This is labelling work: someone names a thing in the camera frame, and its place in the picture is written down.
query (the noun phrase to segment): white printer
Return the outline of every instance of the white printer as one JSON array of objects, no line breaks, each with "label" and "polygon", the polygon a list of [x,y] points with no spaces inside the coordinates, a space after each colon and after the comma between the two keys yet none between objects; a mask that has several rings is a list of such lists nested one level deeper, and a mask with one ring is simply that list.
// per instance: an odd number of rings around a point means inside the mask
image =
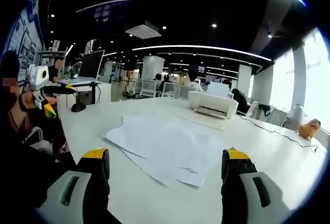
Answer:
[{"label": "white printer", "polygon": [[220,118],[232,118],[238,107],[234,99],[198,91],[189,91],[188,100],[195,111]]}]

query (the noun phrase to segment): white table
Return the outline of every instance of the white table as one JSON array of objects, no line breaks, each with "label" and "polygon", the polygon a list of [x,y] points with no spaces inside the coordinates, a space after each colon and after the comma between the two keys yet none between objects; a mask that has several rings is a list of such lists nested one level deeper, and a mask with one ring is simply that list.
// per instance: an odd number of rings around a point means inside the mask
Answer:
[{"label": "white table", "polygon": [[[217,136],[227,148],[247,153],[258,171],[264,171],[283,190],[290,209],[297,208],[309,193],[325,159],[325,148],[315,139],[304,140],[291,130],[254,120],[255,123],[290,136],[302,145],[319,144],[313,153],[276,133],[262,130],[235,116],[219,120],[194,113],[183,100],[150,98],[90,105],[79,113],[59,103],[65,136],[76,162],[87,151],[105,147],[110,152],[110,197],[108,210],[123,224],[221,223],[219,165],[213,168],[200,188],[180,182],[164,187],[139,169],[122,151],[111,146],[103,135],[122,124],[122,115],[164,113],[202,123],[201,129]],[[223,131],[207,126],[223,126]]]}]

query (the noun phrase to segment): computer monitor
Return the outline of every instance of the computer monitor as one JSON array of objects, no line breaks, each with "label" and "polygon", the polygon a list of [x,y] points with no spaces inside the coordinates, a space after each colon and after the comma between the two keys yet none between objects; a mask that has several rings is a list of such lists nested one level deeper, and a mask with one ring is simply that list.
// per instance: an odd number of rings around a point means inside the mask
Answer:
[{"label": "computer monitor", "polygon": [[99,50],[94,53],[85,54],[82,59],[79,77],[91,77],[97,79],[103,53],[104,50]]}]

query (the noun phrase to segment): window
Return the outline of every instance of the window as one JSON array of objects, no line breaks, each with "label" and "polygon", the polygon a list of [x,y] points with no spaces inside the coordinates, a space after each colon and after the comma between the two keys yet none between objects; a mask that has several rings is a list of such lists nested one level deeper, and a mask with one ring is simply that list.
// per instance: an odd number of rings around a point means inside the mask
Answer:
[{"label": "window", "polygon": [[321,127],[330,131],[330,62],[322,35],[315,29],[304,40],[306,93],[304,112],[317,118]]},{"label": "window", "polygon": [[294,88],[292,49],[275,61],[270,105],[279,110],[291,110]]},{"label": "window", "polygon": [[254,75],[252,75],[251,78],[250,78],[249,93],[248,93],[248,95],[247,95],[248,98],[251,98],[251,96],[252,96],[253,83],[254,83]]}]

